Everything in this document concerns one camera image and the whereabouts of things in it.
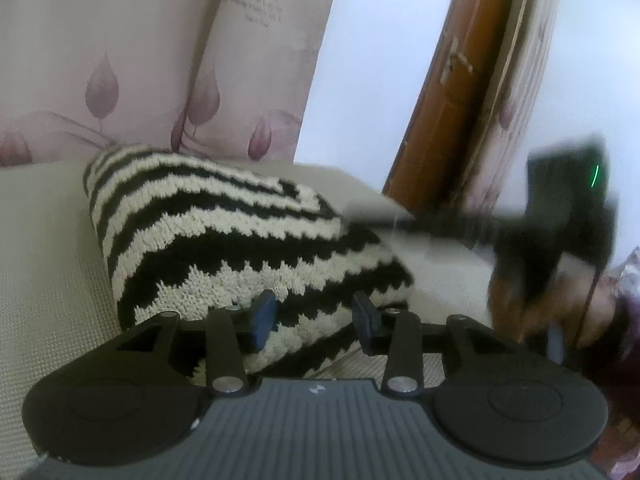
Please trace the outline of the person right hand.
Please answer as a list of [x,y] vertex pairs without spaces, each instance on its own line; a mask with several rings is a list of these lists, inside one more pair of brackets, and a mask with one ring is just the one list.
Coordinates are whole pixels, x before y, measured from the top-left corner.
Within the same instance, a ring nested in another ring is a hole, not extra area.
[[581,356],[600,353],[617,360],[625,353],[628,316],[615,297],[614,278],[602,276],[597,284],[592,279],[590,272],[556,271],[541,296],[527,302],[520,270],[512,262],[498,262],[487,292],[492,327],[522,344],[555,323],[564,344],[576,342]]

